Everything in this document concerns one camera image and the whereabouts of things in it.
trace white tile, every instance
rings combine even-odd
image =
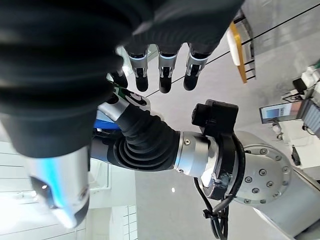
[[[32,191],[29,178],[25,179],[0,179],[0,192]]]
[[[137,230],[130,232],[130,240],[135,240],[138,238]]]
[[[125,207],[123,208],[123,216],[127,216],[127,215],[128,215],[128,207],[125,206]]]
[[[123,223],[123,225],[126,225],[126,224],[129,223],[129,218],[128,218],[128,216],[124,216],[124,217],[122,218],[122,223]]]
[[[137,214],[136,213],[129,215],[129,223],[133,223],[136,221],[137,221]]]
[[[129,206],[129,215],[130,214],[135,214],[136,212],[137,212],[136,205]]]
[[[130,229],[130,232],[137,230],[137,222],[134,221],[132,223],[129,223],[129,229]]]
[[[24,167],[26,165],[26,160],[21,155],[11,153],[0,153],[0,165]]]
[[[23,166],[0,166],[1,179],[28,179],[27,170]]]
[[[129,225],[123,226],[123,234],[128,234],[129,233]]]
[[[129,234],[124,235],[123,240],[130,240]]]

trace screw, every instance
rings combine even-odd
[[[277,197],[279,197],[279,196],[280,196],[280,192],[278,192],[278,191],[277,191],[275,194],[273,194],[273,197],[274,197],[274,198],[277,198]]]
[[[259,193],[259,192],[260,192],[259,188],[253,188],[253,189],[252,189],[252,193],[253,193],[253,194],[257,194],[257,193]]]
[[[262,168],[262,169],[260,169],[259,174],[260,174],[260,176],[265,176],[265,175],[267,175],[267,170]]]
[[[245,181],[246,183],[251,183],[251,182],[252,182],[252,177],[247,176],[247,177],[244,179],[244,181]]]
[[[190,142],[189,139],[184,140],[184,144],[185,144],[185,145],[189,145],[190,143],[191,143],[191,142]]]
[[[267,153],[267,149],[266,148],[261,148],[260,149],[260,154],[262,154],[262,155],[264,155],[264,154],[266,154]]]
[[[266,183],[266,186],[267,186],[268,188],[271,188],[273,185],[274,185],[274,182],[273,182],[273,181],[268,181],[268,182]]]
[[[289,167],[284,166],[284,167],[282,168],[282,172],[287,173],[288,171],[289,171]]]

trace robotic hand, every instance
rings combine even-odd
[[[206,201],[205,216],[222,239],[226,234],[217,219],[226,222],[233,199],[259,210],[287,236],[320,218],[319,185],[278,150],[237,133],[243,150],[233,133],[236,106],[199,104],[192,121],[202,134],[177,132],[113,93],[106,81],[111,73],[125,86],[123,61],[115,54],[116,46],[124,45],[137,87],[145,91],[146,49],[157,44],[160,89],[168,92],[178,50],[188,43],[184,86],[193,89],[242,2],[0,2],[1,122],[26,156],[40,199],[66,227],[80,224],[88,210],[90,153],[128,169],[175,168],[197,178],[204,200],[221,200],[214,208]],[[120,137],[92,141],[98,106],[120,127]]]

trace black wire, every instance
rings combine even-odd
[[[198,178],[194,177],[194,185],[198,193],[200,194],[202,200],[204,201],[207,211],[204,210],[204,215],[206,218],[210,218],[211,229],[213,235],[216,239],[220,240],[227,240],[228,238],[228,215],[229,215],[229,204],[237,195],[237,192],[241,186],[241,183],[244,179],[245,175],[245,168],[246,168],[246,155],[244,147],[242,146],[241,142],[237,138],[237,136],[233,133],[232,139],[235,145],[237,158],[238,158],[238,170],[237,175],[234,181],[234,184],[230,190],[228,196],[223,199],[219,204],[217,204],[214,208],[212,208],[209,200],[205,196],[204,192],[201,190]]]
[[[204,192],[201,190],[200,188],[200,185],[199,185],[199,182],[198,182],[198,178],[197,177],[194,177],[193,178],[193,181],[194,181],[194,185],[195,185],[195,188],[197,189],[198,193],[200,194],[202,200],[204,201],[205,205],[206,205],[206,208],[212,212],[212,206],[209,202],[209,200],[207,199],[207,197],[205,196]]]
[[[315,134],[313,134],[313,133],[311,133],[311,132],[309,132],[309,127],[306,127],[306,131],[308,132],[308,134],[310,134],[310,135],[312,135],[312,136],[315,136]]]

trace silver metal joint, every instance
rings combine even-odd
[[[145,78],[147,76],[147,70],[148,70],[148,55],[146,54],[145,56],[140,58],[134,58],[129,56],[129,59],[130,59],[131,67],[135,77],[136,78],[139,77],[137,73],[137,69],[142,69],[143,77]]]
[[[159,73],[160,73],[161,78],[164,77],[164,68],[165,67],[169,68],[168,77],[169,78],[172,77],[172,73],[173,73],[173,71],[175,69],[175,65],[176,65],[176,60],[177,60],[177,54],[174,56],[162,56],[159,53],[158,66],[159,66]]]
[[[208,163],[209,142],[200,133],[181,132],[174,169],[185,175],[200,177]]]
[[[98,106],[98,109],[103,114],[108,116],[112,121],[117,121],[118,118],[122,115],[122,113],[129,106],[129,102],[124,100],[122,97],[120,97],[116,93],[113,93],[113,94],[115,95],[115,98],[117,98],[115,103],[104,102]]]
[[[192,56],[191,52],[189,51],[189,56],[188,60],[186,61],[186,74],[188,76],[191,75],[191,69],[193,65],[199,65],[199,70],[197,74],[195,75],[196,77],[199,77],[199,74],[201,70],[205,67],[209,57],[203,58],[203,59],[198,59]]]

